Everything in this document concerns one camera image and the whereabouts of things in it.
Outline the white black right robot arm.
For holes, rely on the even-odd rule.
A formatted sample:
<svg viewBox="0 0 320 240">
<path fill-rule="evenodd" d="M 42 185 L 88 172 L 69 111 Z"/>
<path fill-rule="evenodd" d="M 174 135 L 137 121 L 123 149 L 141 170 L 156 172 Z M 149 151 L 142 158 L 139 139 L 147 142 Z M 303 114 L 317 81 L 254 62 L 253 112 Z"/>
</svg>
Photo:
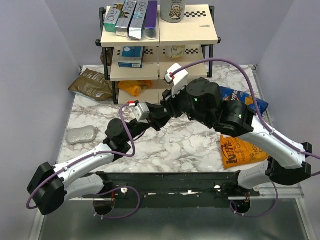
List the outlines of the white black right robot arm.
<svg viewBox="0 0 320 240">
<path fill-rule="evenodd" d="M 242 170 L 230 183 L 230 191 L 241 196 L 247 190 L 268 182 L 292 186 L 311 178 L 312 167 L 306 156 L 269 133 L 256 112 L 239 100 L 223 100 L 220 86 L 205 78 L 188 82 L 187 78 L 164 79 L 172 88 L 163 92 L 162 106 L 175 118 L 185 114 L 215 132 L 238 137 L 263 150 L 269 158 Z"/>
</svg>

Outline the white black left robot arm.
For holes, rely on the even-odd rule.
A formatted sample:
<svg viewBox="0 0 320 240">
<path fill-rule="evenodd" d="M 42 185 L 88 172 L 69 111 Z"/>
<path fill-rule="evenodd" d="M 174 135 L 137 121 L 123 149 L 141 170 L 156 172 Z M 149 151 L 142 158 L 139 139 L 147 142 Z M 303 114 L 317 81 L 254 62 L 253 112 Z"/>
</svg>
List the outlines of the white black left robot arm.
<svg viewBox="0 0 320 240">
<path fill-rule="evenodd" d="M 109 122 L 106 139 L 89 152 L 64 163 L 45 162 L 37 168 L 27 186 L 27 209 L 38 209 L 42 215 L 48 215 L 77 197 L 107 197 L 112 192 L 107 175 L 92 171 L 122 157 L 133 157 L 134 138 L 149 128 L 159 131 L 171 119 L 166 108 L 147 102 L 128 102 L 120 107 L 119 116 Z"/>
</svg>

